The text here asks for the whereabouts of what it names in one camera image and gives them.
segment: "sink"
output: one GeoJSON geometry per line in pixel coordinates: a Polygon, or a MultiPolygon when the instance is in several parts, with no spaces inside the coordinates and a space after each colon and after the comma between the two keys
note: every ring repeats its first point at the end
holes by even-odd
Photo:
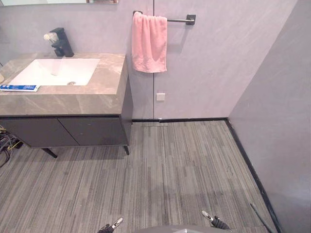
{"type": "Polygon", "coordinates": [[[10,85],[87,85],[100,59],[35,59],[10,85]]]}

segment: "faucet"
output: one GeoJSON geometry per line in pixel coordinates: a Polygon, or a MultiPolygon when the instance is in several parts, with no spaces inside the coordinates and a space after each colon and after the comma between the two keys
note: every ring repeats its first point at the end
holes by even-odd
{"type": "Polygon", "coordinates": [[[55,28],[50,33],[56,33],[58,37],[58,40],[52,43],[52,47],[55,48],[55,54],[59,57],[72,57],[74,53],[72,52],[64,28],[55,28]]]}

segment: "black baseboard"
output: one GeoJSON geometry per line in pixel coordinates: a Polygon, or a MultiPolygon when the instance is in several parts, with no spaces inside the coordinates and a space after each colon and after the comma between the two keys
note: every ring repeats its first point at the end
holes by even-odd
{"type": "Polygon", "coordinates": [[[239,148],[239,150],[240,150],[240,152],[241,152],[241,154],[242,154],[242,156],[243,156],[243,158],[244,158],[244,160],[245,160],[245,162],[246,162],[246,164],[248,166],[248,169],[250,170],[250,172],[251,172],[251,174],[252,174],[252,176],[253,176],[256,184],[257,184],[257,187],[258,187],[258,189],[259,189],[259,191],[261,193],[261,196],[263,198],[264,203],[266,204],[266,207],[267,207],[267,209],[269,211],[269,214],[270,214],[271,219],[272,219],[272,221],[273,221],[273,223],[274,223],[274,225],[276,227],[277,232],[278,233],[283,233],[282,227],[281,227],[280,222],[278,221],[278,219],[276,217],[276,214],[275,214],[275,212],[273,210],[273,207],[272,207],[271,202],[270,202],[270,200],[268,198],[268,195],[267,195],[267,193],[266,193],[266,191],[265,191],[265,189],[264,189],[264,187],[263,187],[263,185],[262,185],[262,183],[261,183],[261,181],[260,181],[260,179],[259,179],[259,177],[258,177],[258,175],[257,175],[257,173],[256,173],[256,171],[255,171],[251,161],[249,160],[249,158],[248,158],[248,156],[246,154],[246,151],[244,150],[244,148],[242,146],[242,143],[239,140],[239,137],[238,137],[237,133],[235,132],[235,130],[234,130],[233,126],[231,125],[231,123],[230,123],[228,118],[227,118],[227,120],[225,122],[226,122],[226,124],[227,124],[227,126],[228,126],[228,128],[229,128],[229,130],[230,130],[230,132],[231,132],[231,134],[232,134],[232,136],[233,136],[233,138],[234,138],[234,140],[235,140],[235,142],[236,142],[236,144],[237,144],[237,146],[238,146],[238,148],[239,148]]]}
{"type": "Polygon", "coordinates": [[[187,121],[214,121],[214,120],[228,120],[227,117],[212,117],[212,118],[178,118],[178,119],[133,119],[133,122],[187,122],[187,121]]]}

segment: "gray marble countertop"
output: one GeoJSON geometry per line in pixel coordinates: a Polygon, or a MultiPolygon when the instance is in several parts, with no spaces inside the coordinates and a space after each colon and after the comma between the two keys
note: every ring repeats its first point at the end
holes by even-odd
{"type": "MultiPolygon", "coordinates": [[[[51,58],[57,57],[31,53],[11,60],[0,69],[5,78],[1,84],[8,84],[34,59],[51,58]]],[[[128,77],[125,54],[76,53],[71,58],[100,59],[87,85],[41,86],[37,92],[0,91],[0,116],[120,114],[128,77]]]]}

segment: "electrical outlet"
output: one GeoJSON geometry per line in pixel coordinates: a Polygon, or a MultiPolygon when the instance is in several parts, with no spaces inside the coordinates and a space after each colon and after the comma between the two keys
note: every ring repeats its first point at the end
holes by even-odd
{"type": "Polygon", "coordinates": [[[165,93],[156,94],[156,101],[164,101],[164,100],[165,100],[165,93]]]}

